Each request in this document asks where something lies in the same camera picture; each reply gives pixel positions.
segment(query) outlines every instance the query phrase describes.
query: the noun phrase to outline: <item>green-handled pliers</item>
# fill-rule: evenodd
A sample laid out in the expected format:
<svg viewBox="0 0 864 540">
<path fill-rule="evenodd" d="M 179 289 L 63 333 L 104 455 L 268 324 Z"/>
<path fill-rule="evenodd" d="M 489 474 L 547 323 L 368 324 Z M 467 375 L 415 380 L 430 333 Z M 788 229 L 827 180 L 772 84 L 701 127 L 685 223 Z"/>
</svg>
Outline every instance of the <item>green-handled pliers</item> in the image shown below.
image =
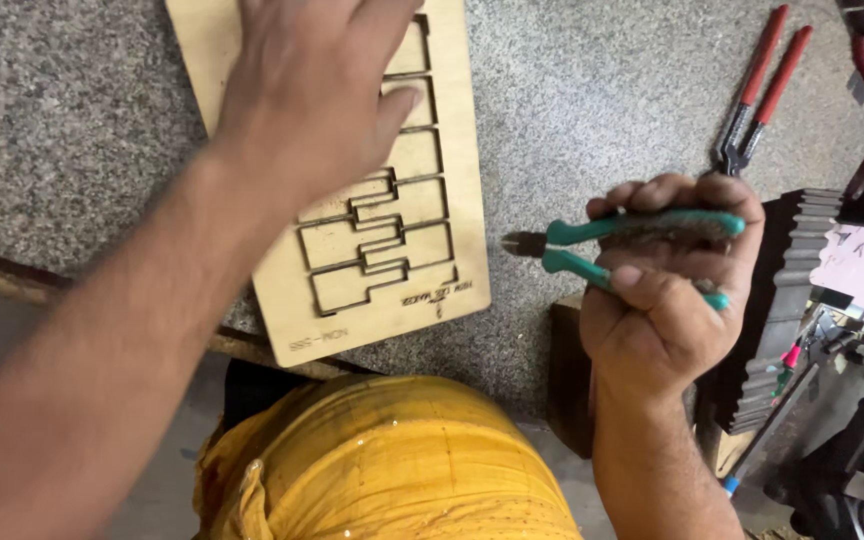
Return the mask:
<svg viewBox="0 0 864 540">
<path fill-rule="evenodd" d="M 577 226 L 555 220 L 545 232 L 518 231 L 506 234 L 502 237 L 502 247 L 513 255 L 542 259 L 542 268 L 549 274 L 566 270 L 585 278 L 599 289 L 615 293 L 609 270 L 573 252 L 546 249 L 546 246 L 571 246 L 614 234 L 659 234 L 667 237 L 674 235 L 676 230 L 688 230 L 711 241 L 734 239 L 745 230 L 745 220 L 724 211 L 699 209 L 671 209 L 657 214 L 620 214 Z M 729 297 L 721 292 L 702 291 L 702 298 L 716 312 L 725 310 L 729 305 Z"/>
</svg>

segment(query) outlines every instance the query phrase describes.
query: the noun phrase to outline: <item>hand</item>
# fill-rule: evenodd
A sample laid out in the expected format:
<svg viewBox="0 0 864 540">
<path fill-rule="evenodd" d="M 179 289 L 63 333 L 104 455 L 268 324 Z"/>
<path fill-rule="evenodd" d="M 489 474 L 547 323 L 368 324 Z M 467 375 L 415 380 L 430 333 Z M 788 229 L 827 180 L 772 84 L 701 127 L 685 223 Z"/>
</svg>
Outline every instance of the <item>hand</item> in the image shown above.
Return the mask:
<svg viewBox="0 0 864 540">
<path fill-rule="evenodd" d="M 667 207 L 698 207 L 745 219 L 730 249 L 697 239 L 618 244 L 606 238 L 596 261 L 612 269 L 617 295 L 591 287 L 582 301 L 582 346 L 592 359 L 598 395 L 629 406 L 680 400 L 696 378 L 720 362 L 735 345 L 759 256 L 765 211 L 737 178 L 709 174 L 693 178 L 666 174 L 648 183 L 630 181 L 592 199 L 590 219 L 623 208 L 654 213 Z M 690 279 L 709 279 L 728 296 L 716 312 Z"/>
<path fill-rule="evenodd" d="M 422 0 L 240 0 L 242 52 L 209 153 L 224 179 L 294 211 L 388 159 L 423 96 L 381 96 L 382 75 Z"/>
</svg>

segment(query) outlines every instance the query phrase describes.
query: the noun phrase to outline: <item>wooden die board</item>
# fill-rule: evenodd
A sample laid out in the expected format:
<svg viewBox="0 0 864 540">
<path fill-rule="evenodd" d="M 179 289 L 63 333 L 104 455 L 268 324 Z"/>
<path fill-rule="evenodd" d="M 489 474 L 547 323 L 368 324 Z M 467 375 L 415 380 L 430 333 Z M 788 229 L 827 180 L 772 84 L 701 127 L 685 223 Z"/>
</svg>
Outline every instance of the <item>wooden die board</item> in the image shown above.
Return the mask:
<svg viewBox="0 0 864 540">
<path fill-rule="evenodd" d="M 167 0 L 205 129 L 242 30 L 235 0 Z M 376 173 L 298 215 L 252 275 L 284 367 L 484 310 L 491 301 L 463 0 L 428 0 L 382 92 L 426 100 Z"/>
</svg>

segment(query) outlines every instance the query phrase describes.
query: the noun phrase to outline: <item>yellow cloth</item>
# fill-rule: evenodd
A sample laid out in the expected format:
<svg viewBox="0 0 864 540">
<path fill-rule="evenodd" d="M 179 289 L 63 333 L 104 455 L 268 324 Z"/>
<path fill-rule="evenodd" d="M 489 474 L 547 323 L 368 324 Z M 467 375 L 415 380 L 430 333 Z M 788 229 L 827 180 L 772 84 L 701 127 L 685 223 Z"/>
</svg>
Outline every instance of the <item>yellow cloth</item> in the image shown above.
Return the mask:
<svg viewBox="0 0 864 540">
<path fill-rule="evenodd" d="M 581 538 L 512 421 L 434 376 L 296 388 L 205 441 L 196 484 L 199 540 Z"/>
</svg>

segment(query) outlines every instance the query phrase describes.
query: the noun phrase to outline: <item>granite countertop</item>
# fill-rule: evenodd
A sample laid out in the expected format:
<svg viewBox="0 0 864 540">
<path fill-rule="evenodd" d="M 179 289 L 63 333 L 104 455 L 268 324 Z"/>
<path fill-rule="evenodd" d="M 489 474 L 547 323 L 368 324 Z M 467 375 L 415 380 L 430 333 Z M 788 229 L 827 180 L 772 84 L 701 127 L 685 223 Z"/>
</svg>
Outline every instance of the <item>granite countertop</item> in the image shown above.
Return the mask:
<svg viewBox="0 0 864 540">
<path fill-rule="evenodd" d="M 627 180 L 709 169 L 775 5 L 467 0 L 492 306 L 342 357 L 447 376 L 541 414 L 546 312 L 584 285 L 498 239 L 578 222 L 589 197 Z M 844 187 L 864 156 L 834 3 L 796 2 L 779 51 L 803 24 L 815 33 L 745 172 L 763 199 Z M 206 139 L 161 1 L 0 0 L 0 257 L 79 274 Z M 249 291 L 225 324 L 263 333 Z"/>
</svg>

